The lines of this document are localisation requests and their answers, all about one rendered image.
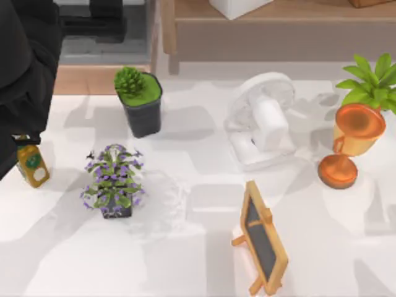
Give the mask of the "yellow bottle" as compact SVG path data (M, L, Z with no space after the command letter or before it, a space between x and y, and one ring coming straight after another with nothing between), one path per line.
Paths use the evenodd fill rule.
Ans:
M50 178L49 171L35 144L17 144L17 167L33 188L40 187Z

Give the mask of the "purple flower plant in pot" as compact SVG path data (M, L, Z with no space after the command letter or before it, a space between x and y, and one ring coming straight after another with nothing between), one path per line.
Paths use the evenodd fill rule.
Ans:
M100 210L104 219L129 218L145 191L134 177L142 170L143 154L135 149L129 152L121 144L106 146L99 153L93 150L86 156L85 171L93 181L85 186L80 198L89 210Z

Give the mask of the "green plant in black pot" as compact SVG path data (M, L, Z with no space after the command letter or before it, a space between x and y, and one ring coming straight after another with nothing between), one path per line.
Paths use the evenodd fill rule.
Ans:
M156 75L124 66L116 72L113 83L132 135L139 139L158 133L163 88Z

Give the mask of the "grey cabinet with dark inside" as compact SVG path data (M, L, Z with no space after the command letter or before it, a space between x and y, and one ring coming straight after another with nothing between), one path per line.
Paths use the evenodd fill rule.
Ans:
M157 62L155 0L123 0L125 34L72 34L64 38L54 88L56 95L113 95L123 66L153 72Z

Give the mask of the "white box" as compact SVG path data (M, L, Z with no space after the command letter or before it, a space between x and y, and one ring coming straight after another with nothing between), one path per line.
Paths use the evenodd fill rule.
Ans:
M274 0L209 0L210 5L228 20L234 20L248 12L268 5Z

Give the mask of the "white table fan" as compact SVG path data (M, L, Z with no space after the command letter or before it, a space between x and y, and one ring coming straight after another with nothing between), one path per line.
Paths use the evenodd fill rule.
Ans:
M285 115L294 100L293 81L279 72L256 75L233 90L223 127L241 169L268 167L295 152Z

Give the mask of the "wooden framed blackboard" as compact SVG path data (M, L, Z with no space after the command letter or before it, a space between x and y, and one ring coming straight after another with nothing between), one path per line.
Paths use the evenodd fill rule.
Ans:
M272 211L260 194L255 181L246 183L240 216L242 235L231 241L232 246L247 244L257 277L249 288L251 296L263 289L269 296L282 286L288 266L288 256L273 224Z

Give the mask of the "wooden open shelf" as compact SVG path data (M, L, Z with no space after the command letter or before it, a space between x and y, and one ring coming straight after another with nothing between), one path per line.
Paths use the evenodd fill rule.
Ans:
M163 51L181 62L342 62L396 54L396 0L273 0L234 20L209 0L158 0Z

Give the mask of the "orange trophy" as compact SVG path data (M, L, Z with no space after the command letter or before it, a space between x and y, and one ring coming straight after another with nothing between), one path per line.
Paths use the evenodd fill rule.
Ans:
M318 165L321 181L333 189L354 185L358 168L352 158L366 153L385 129L385 119L378 109L361 103L341 106L335 114L332 153Z

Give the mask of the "green leafy plant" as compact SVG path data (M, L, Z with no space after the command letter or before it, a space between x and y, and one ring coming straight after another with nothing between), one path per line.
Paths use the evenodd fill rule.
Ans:
M375 67L361 55L354 55L354 65L343 67L354 79L346 79L335 87L348 90L342 105L361 103L375 110L391 111L396 115L396 62L389 53L380 55Z

